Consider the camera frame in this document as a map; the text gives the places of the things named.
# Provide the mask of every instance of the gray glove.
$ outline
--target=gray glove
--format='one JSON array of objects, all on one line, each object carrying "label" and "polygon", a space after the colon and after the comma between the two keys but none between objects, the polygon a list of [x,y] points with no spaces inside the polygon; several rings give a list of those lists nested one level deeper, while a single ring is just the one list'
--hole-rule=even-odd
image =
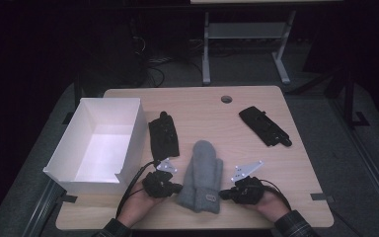
[{"label": "gray glove", "polygon": [[205,140],[198,141],[178,195],[179,205],[195,212],[220,212],[218,195],[223,172],[223,161],[216,158],[214,147]]}]

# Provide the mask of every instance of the person's left hand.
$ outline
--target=person's left hand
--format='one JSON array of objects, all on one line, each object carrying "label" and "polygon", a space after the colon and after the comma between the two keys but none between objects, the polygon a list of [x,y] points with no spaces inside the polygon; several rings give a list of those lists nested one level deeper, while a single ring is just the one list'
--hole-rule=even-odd
[{"label": "person's left hand", "polygon": [[122,207],[121,213],[116,219],[123,225],[131,228],[131,226],[143,219],[153,206],[163,200],[164,198],[150,197],[146,191],[143,190],[143,184],[138,182],[132,188],[131,196],[128,197]]}]

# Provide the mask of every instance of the white cardboard box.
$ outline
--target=white cardboard box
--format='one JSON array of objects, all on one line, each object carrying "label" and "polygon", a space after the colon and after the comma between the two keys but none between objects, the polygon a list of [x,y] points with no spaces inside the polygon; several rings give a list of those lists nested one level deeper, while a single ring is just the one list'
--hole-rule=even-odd
[{"label": "white cardboard box", "polygon": [[69,194],[123,194],[147,127],[139,98],[83,98],[43,171]]}]

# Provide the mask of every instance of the dark background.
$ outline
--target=dark background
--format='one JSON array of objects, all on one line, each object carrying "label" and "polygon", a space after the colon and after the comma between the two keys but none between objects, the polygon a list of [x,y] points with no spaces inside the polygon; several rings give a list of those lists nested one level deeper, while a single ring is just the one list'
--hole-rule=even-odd
[{"label": "dark background", "polygon": [[[379,1],[346,3],[344,11],[314,24],[302,19],[316,13],[300,12],[291,40],[315,38],[305,69],[325,73],[345,66],[379,109]],[[0,203],[66,87],[81,79],[85,96],[104,91],[86,87],[87,69],[98,67],[95,77],[107,80],[108,88],[138,87],[144,61],[135,56],[131,35],[169,49],[172,41],[202,36],[199,13],[146,14],[129,28],[128,13],[76,6],[83,2],[0,1]]]}]

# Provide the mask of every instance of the wooden table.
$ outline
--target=wooden table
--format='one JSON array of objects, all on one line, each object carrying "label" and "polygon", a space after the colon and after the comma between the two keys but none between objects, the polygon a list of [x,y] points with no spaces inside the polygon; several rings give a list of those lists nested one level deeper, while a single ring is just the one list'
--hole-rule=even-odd
[{"label": "wooden table", "polygon": [[[232,102],[223,103],[223,96]],[[223,159],[222,189],[234,186],[231,177],[236,165],[263,161],[251,176],[276,184],[314,227],[329,227],[334,219],[325,200],[312,200],[311,194],[322,192],[307,152],[301,141],[282,93],[275,86],[196,87],[108,90],[105,97],[138,97],[142,100],[147,120],[157,119],[166,111],[174,119],[181,156],[171,159],[178,173],[171,180],[181,184],[192,155],[193,145],[201,139],[211,142],[217,157]],[[238,113],[250,106],[265,111],[267,116],[286,131],[292,146],[267,147],[242,122]],[[152,160],[147,132],[144,165]],[[56,226],[63,230],[101,229],[114,217],[121,197],[79,196],[75,203],[65,202]],[[175,203],[175,196],[156,206],[136,229],[250,229],[271,228],[272,224],[256,212],[231,200],[221,201],[219,214],[194,213]]]}]

